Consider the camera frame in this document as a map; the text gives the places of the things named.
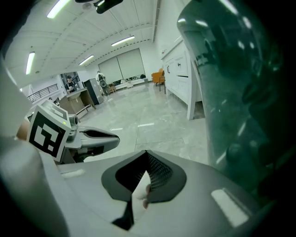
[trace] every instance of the orange chair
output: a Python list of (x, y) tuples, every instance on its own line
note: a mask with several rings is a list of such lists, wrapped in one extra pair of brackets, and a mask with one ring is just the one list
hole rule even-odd
[(163, 69), (159, 69), (158, 72), (154, 72), (151, 74), (152, 76), (152, 80), (155, 83), (155, 85), (157, 86), (157, 83), (163, 83), (165, 81), (163, 76)]

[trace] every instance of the curved ceiling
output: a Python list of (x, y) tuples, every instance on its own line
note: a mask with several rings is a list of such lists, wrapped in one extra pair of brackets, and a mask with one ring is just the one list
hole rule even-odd
[[(103, 14), (71, 0), (54, 19), (47, 14), (57, 0), (41, 0), (10, 45), (5, 62), (19, 86), (46, 76), (82, 70), (124, 46), (153, 40), (157, 0), (124, 0)], [(114, 47), (112, 43), (135, 36)], [(31, 73), (25, 74), (29, 52), (35, 52)], [(92, 59), (78, 64), (90, 55)]]

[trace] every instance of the white panel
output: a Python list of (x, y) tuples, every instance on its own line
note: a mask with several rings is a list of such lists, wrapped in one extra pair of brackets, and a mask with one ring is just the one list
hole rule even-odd
[(145, 74), (140, 50), (132, 50), (117, 56), (124, 79)]
[(120, 68), (116, 57), (110, 58), (109, 60), (99, 64), (101, 73), (106, 77), (108, 84), (122, 79)]

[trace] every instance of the marble floor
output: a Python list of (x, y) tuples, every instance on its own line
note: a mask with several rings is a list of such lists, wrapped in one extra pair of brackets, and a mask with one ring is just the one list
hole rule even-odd
[(186, 119), (187, 105), (164, 87), (153, 83), (122, 89), (105, 97), (96, 110), (80, 119), (81, 126), (111, 131), (120, 138), (113, 150), (88, 157), (85, 162), (140, 150), (158, 150), (207, 164), (205, 118), (196, 103), (193, 120)]

